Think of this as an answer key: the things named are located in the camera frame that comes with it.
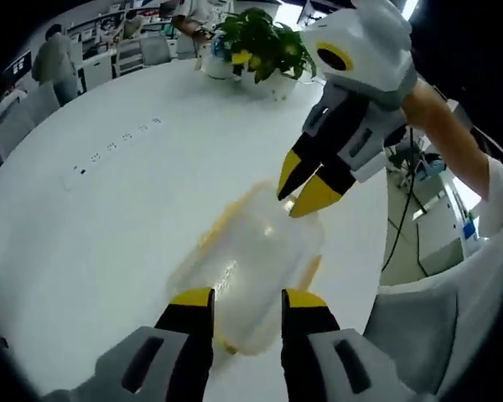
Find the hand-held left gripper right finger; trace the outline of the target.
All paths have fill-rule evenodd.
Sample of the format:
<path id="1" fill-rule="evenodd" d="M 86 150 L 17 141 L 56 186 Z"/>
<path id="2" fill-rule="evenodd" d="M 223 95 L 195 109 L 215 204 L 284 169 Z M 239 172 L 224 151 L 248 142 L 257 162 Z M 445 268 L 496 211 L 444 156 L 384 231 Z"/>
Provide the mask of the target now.
<path id="1" fill-rule="evenodd" d="M 313 293 L 282 290 L 281 365 L 290 401 L 426 401 L 392 359 L 354 329 L 342 330 Z"/>

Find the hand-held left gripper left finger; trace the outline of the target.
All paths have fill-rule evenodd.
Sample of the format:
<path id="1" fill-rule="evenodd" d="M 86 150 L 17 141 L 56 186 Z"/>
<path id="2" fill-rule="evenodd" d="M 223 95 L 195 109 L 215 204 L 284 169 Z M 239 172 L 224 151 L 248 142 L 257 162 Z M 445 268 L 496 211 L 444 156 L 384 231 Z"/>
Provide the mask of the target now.
<path id="1" fill-rule="evenodd" d="M 154 327 L 140 327 L 97 360 L 94 374 L 43 401 L 201 401 L 213 363 L 215 290 L 173 297 Z"/>

